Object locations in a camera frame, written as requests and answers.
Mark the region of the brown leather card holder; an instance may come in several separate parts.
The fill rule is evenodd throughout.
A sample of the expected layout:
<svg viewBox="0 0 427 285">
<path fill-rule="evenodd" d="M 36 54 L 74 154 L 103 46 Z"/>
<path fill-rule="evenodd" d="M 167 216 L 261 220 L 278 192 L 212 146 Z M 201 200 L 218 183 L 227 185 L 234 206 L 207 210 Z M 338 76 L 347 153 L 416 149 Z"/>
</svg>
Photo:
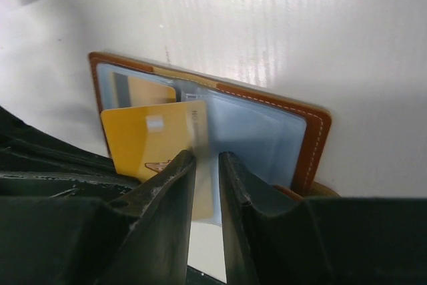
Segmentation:
<svg viewBox="0 0 427 285">
<path fill-rule="evenodd" d="M 125 107 L 131 77 L 172 87 L 177 101 L 207 105 L 213 157 L 236 154 L 248 169 L 293 198 L 333 196 L 315 181 L 332 124 L 320 107 L 177 67 L 104 52 L 89 54 L 98 110 Z"/>
</svg>

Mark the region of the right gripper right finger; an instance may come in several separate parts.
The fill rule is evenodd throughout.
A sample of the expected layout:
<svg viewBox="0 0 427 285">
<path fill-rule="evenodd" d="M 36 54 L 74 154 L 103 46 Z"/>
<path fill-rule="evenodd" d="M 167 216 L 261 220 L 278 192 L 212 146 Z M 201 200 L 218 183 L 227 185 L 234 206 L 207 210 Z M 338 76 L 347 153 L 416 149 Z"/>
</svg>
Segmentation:
<svg viewBox="0 0 427 285">
<path fill-rule="evenodd" d="M 426 283 L 426 200 L 295 200 L 218 161 L 228 284 Z"/>
</svg>

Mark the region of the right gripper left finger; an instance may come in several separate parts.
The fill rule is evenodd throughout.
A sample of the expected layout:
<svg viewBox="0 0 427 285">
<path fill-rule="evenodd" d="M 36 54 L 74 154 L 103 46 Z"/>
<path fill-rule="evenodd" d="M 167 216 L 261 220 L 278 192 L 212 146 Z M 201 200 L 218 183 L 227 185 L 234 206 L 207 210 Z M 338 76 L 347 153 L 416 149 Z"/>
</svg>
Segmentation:
<svg viewBox="0 0 427 285">
<path fill-rule="evenodd" d="M 2 284 L 184 284 L 195 158 L 147 182 L 1 172 Z"/>
</svg>

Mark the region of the yellow gold card front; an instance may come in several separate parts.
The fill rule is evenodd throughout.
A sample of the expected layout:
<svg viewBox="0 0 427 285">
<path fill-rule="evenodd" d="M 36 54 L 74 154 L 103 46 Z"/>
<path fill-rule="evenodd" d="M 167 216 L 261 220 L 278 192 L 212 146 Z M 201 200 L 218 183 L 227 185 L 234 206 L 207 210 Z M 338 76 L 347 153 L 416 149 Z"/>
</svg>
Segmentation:
<svg viewBox="0 0 427 285">
<path fill-rule="evenodd" d="M 116 172 L 142 182 L 182 150 L 196 158 L 193 220 L 214 215 L 207 105 L 202 100 L 106 109 L 101 122 Z"/>
</svg>

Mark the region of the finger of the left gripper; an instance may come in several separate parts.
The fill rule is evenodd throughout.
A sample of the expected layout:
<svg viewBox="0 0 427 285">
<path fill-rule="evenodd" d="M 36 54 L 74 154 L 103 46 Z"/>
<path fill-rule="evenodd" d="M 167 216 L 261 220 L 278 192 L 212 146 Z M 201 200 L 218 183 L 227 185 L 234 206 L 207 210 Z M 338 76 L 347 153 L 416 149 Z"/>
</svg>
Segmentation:
<svg viewBox="0 0 427 285">
<path fill-rule="evenodd" d="M 138 187 L 111 159 L 54 138 L 1 110 L 1 195 L 117 198 Z"/>
</svg>

